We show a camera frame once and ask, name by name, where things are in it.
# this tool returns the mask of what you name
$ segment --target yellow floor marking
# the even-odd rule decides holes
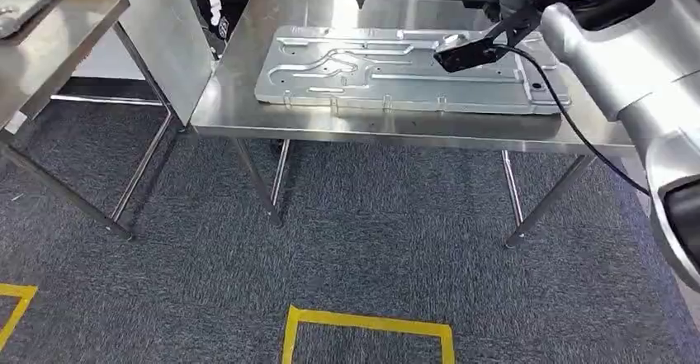
[[[0,283],[0,295],[15,296],[20,299],[15,309],[10,314],[10,319],[7,320],[5,326],[0,329],[0,351],[5,347],[5,342],[12,335],[12,331],[15,330],[15,326],[20,321],[20,318],[24,314],[29,302],[36,294],[36,286],[14,286],[12,284],[2,284]]]
[[[286,317],[285,340],[282,347],[282,364],[291,364],[291,356],[294,353],[294,343],[296,342],[296,329],[299,323],[359,327],[362,329],[375,329],[393,333],[412,333],[415,335],[439,337],[442,345],[442,364],[454,364],[455,362],[452,329],[447,324],[358,316],[355,314],[333,313],[322,310],[297,309],[293,305],[290,305],[289,314]]]

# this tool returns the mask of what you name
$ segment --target metal plate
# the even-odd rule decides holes
[[[19,31],[51,0],[0,0],[0,39]]]
[[[447,35],[477,31],[412,31],[280,27],[255,87],[261,102],[404,111],[554,114],[559,109],[537,71],[515,54],[498,63],[446,73],[433,50]],[[570,104],[557,61],[538,33],[519,47],[546,70]]]

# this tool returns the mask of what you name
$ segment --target black cable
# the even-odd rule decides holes
[[[583,133],[581,133],[581,130],[579,130],[579,127],[574,123],[574,120],[571,119],[571,116],[569,116],[569,112],[566,111],[564,106],[561,104],[561,100],[559,97],[556,95],[556,92],[554,91],[554,88],[551,85],[551,82],[549,82],[549,78],[546,76],[544,70],[542,70],[542,67],[540,67],[540,64],[535,60],[534,57],[532,57],[528,52],[525,50],[521,50],[515,47],[512,47],[510,45],[504,45],[504,44],[494,44],[494,48],[496,49],[503,49],[507,50],[509,52],[513,52],[515,54],[520,55],[521,57],[525,58],[527,61],[529,61],[535,69],[537,69],[537,72],[540,73],[542,76],[542,80],[545,82],[545,85],[547,86],[547,90],[549,90],[549,93],[551,94],[551,97],[554,99],[554,102],[556,103],[556,106],[559,107],[559,111],[561,111],[561,114],[564,116],[564,119],[566,119],[567,122],[569,122],[569,125],[571,125],[571,129],[576,133],[576,135],[579,136],[579,139],[583,141],[583,143],[590,149],[591,152],[595,154],[596,157],[598,157],[603,163],[605,163],[611,170],[613,170],[620,178],[625,180],[628,184],[632,185],[637,189],[639,192],[649,196],[649,191],[644,188],[643,186],[639,185],[636,183],[634,180],[632,180],[629,176],[627,176],[622,170],[617,168],[613,164],[613,162],[610,162],[610,159],[606,158],[605,155],[601,154],[600,151],[598,151],[593,144],[586,139]]]

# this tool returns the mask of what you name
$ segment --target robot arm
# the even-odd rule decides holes
[[[539,27],[610,121],[621,121],[646,169],[651,223],[669,264],[700,291],[700,1],[501,0],[483,39],[448,39],[447,70],[492,63]]]

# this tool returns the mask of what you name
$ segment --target gray carpet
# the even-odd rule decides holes
[[[160,118],[53,102],[17,141],[110,210]],[[0,282],[39,292],[0,362],[280,362],[289,305],[450,324],[458,362],[700,362],[634,193],[599,164],[506,251],[498,153],[294,143],[275,229],[227,139],[167,140],[133,243],[3,166]],[[268,142],[250,145],[270,178]],[[513,161],[530,210],[570,158]],[[435,338],[301,324],[295,362],[439,357]]]

